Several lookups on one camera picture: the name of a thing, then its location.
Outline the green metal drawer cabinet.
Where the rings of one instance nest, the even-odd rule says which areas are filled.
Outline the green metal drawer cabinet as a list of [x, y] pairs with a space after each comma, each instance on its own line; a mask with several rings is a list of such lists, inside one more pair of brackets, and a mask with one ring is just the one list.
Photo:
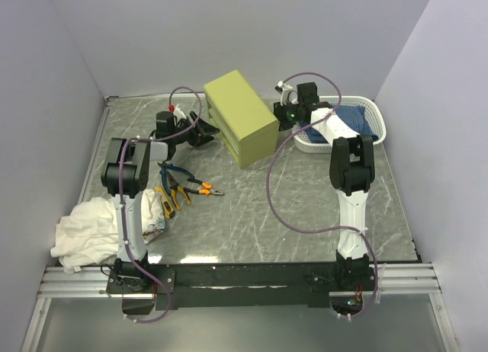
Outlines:
[[240, 168], [275, 153], [278, 119], [239, 71], [208, 82], [204, 93], [210, 121]]

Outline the blue handled pliers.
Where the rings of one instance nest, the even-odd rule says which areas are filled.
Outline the blue handled pliers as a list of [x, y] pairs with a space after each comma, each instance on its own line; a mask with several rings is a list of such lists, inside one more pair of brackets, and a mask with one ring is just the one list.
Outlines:
[[160, 168], [159, 173], [161, 174], [162, 187], [167, 195], [171, 194], [170, 186], [169, 186], [169, 178], [172, 177], [174, 172], [178, 172], [186, 175], [188, 178], [195, 179], [195, 176], [188, 170], [184, 169], [183, 167], [176, 166], [167, 162], [158, 162], [157, 165]]

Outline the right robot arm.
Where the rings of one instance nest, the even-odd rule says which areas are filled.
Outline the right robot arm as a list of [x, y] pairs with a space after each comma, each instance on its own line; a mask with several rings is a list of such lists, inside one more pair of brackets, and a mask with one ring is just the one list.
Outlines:
[[374, 144], [371, 136], [353, 130], [337, 114], [340, 103], [321, 101], [313, 82], [292, 87], [279, 81], [274, 104], [280, 130], [307, 123], [331, 146], [329, 179], [339, 199], [340, 236], [334, 270], [335, 284], [350, 290], [370, 278], [368, 248], [364, 240], [366, 203], [375, 179]]

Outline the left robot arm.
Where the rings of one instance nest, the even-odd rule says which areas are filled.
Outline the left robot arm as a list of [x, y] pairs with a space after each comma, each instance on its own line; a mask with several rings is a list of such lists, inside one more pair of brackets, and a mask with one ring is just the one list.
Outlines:
[[196, 112], [184, 114], [170, 106], [156, 114], [156, 128], [147, 138], [113, 138], [109, 142], [101, 171], [101, 183], [111, 196], [116, 213], [118, 250], [109, 280], [141, 293], [156, 282], [151, 274], [148, 251], [143, 238], [142, 199], [149, 180], [150, 162], [160, 167], [163, 189], [170, 189], [171, 204], [178, 192], [189, 190], [170, 181], [168, 165], [176, 147], [187, 143], [200, 147], [214, 140], [220, 130], [202, 120]]

